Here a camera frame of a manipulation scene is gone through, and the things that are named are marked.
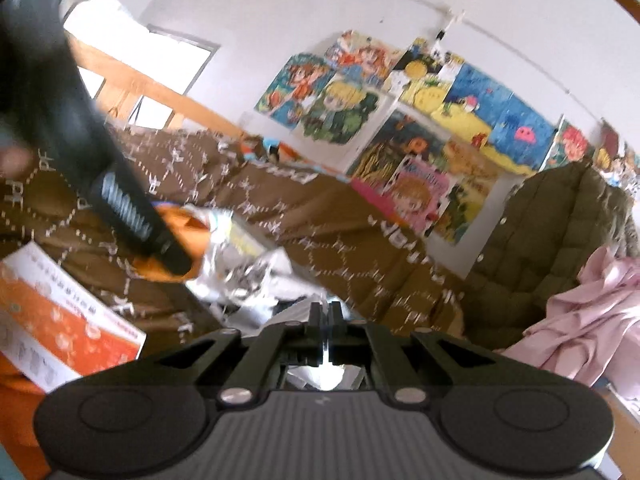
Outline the person left hand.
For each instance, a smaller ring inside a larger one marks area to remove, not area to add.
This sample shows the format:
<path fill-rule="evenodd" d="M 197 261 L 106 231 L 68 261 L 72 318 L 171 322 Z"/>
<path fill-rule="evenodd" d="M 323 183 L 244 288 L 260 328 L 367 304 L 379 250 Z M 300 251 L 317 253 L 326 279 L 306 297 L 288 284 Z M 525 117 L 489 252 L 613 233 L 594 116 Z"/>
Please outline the person left hand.
<path fill-rule="evenodd" d="M 0 148 L 0 176 L 2 179 L 21 177 L 34 164 L 35 153 L 21 145 L 6 145 Z"/>

